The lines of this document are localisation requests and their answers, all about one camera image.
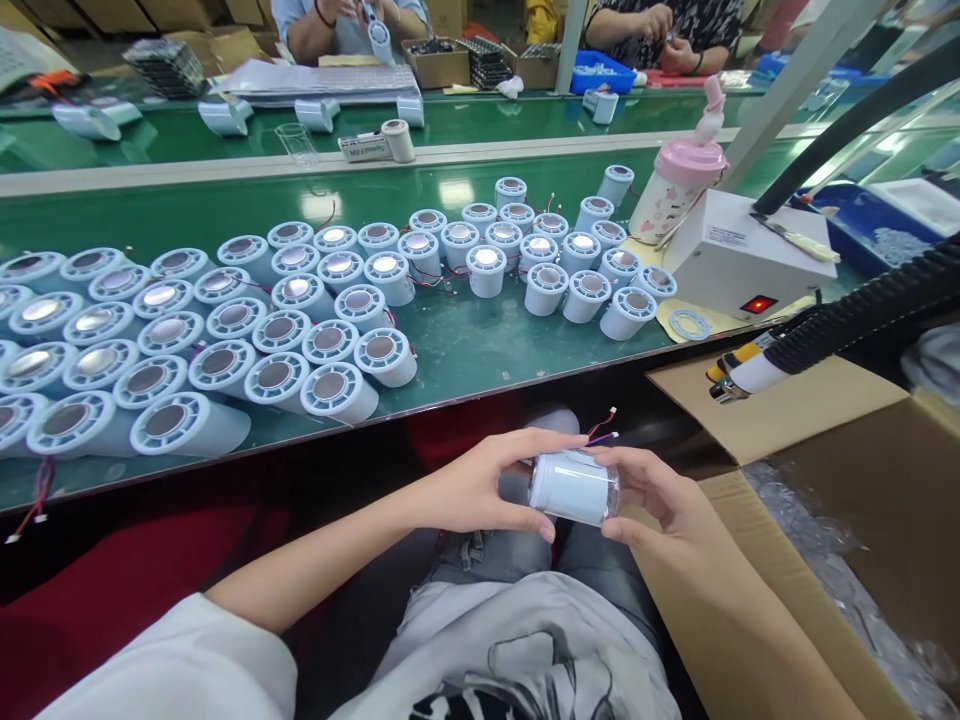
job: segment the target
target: cardboard box on table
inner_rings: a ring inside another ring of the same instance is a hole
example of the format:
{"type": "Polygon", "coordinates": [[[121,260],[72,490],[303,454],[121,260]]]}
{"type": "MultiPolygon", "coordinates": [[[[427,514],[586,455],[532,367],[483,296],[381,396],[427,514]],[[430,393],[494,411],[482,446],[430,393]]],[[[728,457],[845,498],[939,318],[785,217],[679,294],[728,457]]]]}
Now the cardboard box on table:
{"type": "MultiPolygon", "coordinates": [[[[845,559],[905,641],[960,658],[960,415],[839,358],[750,399],[710,399],[716,358],[650,379],[723,446],[736,465],[773,457],[812,488],[817,514],[868,549],[845,559]]],[[[913,718],[853,629],[770,517],[736,465],[701,487],[741,550],[807,633],[864,716],[913,718]]],[[[653,523],[642,510],[623,513],[653,523]]],[[[638,564],[711,720],[785,718],[748,670],[748,642],[649,557],[638,564]]]]}

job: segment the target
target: black corrugated hose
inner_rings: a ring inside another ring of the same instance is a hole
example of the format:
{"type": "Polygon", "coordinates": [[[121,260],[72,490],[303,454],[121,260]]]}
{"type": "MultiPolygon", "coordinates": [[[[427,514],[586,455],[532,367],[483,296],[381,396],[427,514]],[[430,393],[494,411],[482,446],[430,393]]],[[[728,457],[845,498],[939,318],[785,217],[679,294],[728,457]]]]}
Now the black corrugated hose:
{"type": "Polygon", "coordinates": [[[819,312],[763,351],[798,375],[897,320],[960,295],[960,233],[884,273],[819,312]]]}

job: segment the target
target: blue plastic bin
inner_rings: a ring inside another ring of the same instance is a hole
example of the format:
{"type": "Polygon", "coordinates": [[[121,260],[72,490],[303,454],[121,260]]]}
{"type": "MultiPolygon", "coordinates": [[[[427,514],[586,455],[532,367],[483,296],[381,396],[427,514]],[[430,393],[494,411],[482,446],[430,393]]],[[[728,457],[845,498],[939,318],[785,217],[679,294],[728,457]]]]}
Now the blue plastic bin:
{"type": "Polygon", "coordinates": [[[616,60],[611,60],[603,53],[596,50],[578,50],[576,65],[589,65],[593,67],[597,63],[606,65],[616,71],[614,75],[584,75],[573,71],[573,79],[570,81],[570,92],[574,95],[583,95],[587,90],[595,90],[601,85],[608,85],[610,89],[618,95],[626,95],[633,89],[633,81],[637,74],[625,65],[621,65],[616,60]]]}

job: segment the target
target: box of components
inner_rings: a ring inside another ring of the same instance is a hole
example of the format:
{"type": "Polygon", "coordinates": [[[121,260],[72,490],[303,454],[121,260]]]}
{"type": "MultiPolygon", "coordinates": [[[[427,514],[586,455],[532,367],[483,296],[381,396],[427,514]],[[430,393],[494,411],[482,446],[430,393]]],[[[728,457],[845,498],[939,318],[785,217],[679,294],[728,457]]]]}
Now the box of components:
{"type": "Polygon", "coordinates": [[[437,38],[450,52],[420,53],[422,40],[404,40],[403,56],[413,68],[421,90],[470,84],[470,60],[465,48],[450,38],[437,38]]]}
{"type": "Polygon", "coordinates": [[[504,43],[504,57],[524,90],[553,90],[560,67],[560,43],[504,43]]]}

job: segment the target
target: white sleeve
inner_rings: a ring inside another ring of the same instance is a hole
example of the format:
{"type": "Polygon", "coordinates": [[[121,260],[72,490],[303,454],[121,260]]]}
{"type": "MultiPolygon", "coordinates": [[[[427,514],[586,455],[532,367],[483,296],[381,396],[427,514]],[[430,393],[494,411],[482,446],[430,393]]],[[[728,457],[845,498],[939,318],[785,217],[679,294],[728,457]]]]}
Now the white sleeve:
{"type": "Polygon", "coordinates": [[[280,638],[196,594],[177,603],[38,720],[288,720],[296,684],[296,663],[280,638]]]}

